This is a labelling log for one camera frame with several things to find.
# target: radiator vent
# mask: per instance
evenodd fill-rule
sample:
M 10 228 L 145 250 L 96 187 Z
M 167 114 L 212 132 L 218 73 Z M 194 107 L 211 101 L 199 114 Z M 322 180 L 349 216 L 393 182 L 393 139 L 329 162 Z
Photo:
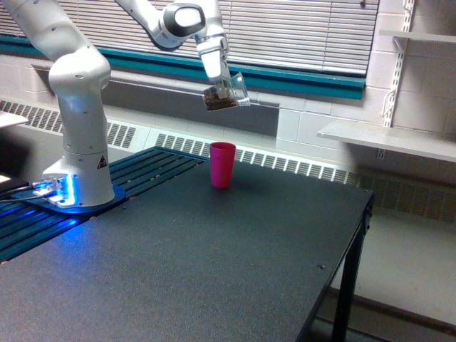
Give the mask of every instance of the radiator vent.
M 155 142 L 158 147 L 209 157 L 211 143 L 209 140 L 195 141 L 195 137 L 158 133 Z M 373 190 L 375 205 L 378 207 L 446 222 L 454 222 L 456 218 L 456 193 L 433 189 L 432 185 L 425 183 L 409 183 L 389 179 L 389 176 L 383 177 L 379 174 L 375 174 L 375 176 L 360 175 L 357 172 L 342 170 L 336 165 L 289 157 L 279 153 L 267 153 L 247 147 L 240 147 L 234 158 L 238 162 Z
M 24 125 L 30 128 L 58 134 L 63 132 L 62 119 L 58 111 L 5 100 L 0 100 L 0 110 L 24 116 L 28 119 L 28 122 Z M 142 134 L 144 142 L 142 145 L 136 144 L 137 146 L 132 147 L 132 142 L 135 139 L 138 126 L 116 123 L 113 120 L 108 120 L 107 127 L 108 145 L 111 147 L 120 147 L 131 152 L 137 152 L 144 148 L 145 139 L 150 132 L 149 128 L 139 126 L 142 130 L 147 131 Z

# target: window blinds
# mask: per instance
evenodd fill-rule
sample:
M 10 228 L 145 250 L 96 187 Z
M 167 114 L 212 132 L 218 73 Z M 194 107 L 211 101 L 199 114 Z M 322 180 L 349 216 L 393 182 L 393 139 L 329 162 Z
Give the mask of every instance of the window blinds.
M 97 46 L 166 53 L 114 0 L 58 0 Z M 173 0 L 150 0 L 162 9 Z M 219 0 L 229 61 L 365 75 L 379 0 Z M 0 33 L 22 33 L 0 4 Z M 194 41 L 172 52 L 197 57 Z

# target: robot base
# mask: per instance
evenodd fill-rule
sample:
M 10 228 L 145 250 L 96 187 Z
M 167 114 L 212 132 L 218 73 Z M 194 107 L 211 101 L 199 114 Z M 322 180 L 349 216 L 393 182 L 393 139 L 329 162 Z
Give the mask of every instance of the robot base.
M 95 207 L 73 207 L 73 208 L 60 208 L 55 206 L 54 204 L 46 201 L 45 199 L 32 199 L 32 200 L 26 200 L 25 202 L 28 202 L 29 204 L 32 204 L 36 207 L 40 207 L 44 210 L 48 210 L 50 212 L 55 212 L 59 214 L 67 214 L 70 216 L 75 216 L 75 215 L 82 215 L 82 216 L 97 216 L 99 214 L 102 214 L 104 212 L 107 212 L 109 209 L 112 209 L 114 207 L 117 207 L 119 204 L 124 203 L 127 200 L 127 194 L 125 190 L 117 185 L 113 185 L 113 190 L 114 190 L 114 199 L 111 200 L 108 203 L 102 204 L 102 205 L 97 205 Z M 15 199 L 21 199 L 21 198 L 27 198 L 27 197 L 33 197 L 34 194 L 32 191 L 24 191 L 24 192 L 19 192 L 17 194 L 13 195 L 13 198 Z

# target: warning label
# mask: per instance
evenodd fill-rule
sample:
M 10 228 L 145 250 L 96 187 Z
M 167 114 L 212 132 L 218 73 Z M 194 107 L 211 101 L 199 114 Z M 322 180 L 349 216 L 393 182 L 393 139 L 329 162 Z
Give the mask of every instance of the warning label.
M 100 159 L 100 162 L 98 163 L 97 169 L 103 169 L 104 167 L 107 167 L 107 166 L 108 166 L 108 164 L 106 162 L 105 156 L 102 155 L 101 159 Z

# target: red plastic cup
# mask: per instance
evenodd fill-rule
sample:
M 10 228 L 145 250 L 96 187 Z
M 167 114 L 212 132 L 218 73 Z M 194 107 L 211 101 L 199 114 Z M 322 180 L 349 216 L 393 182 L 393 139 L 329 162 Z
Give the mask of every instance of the red plastic cup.
M 211 144 L 211 183 L 218 189 L 226 189 L 231 182 L 236 146 L 228 142 Z

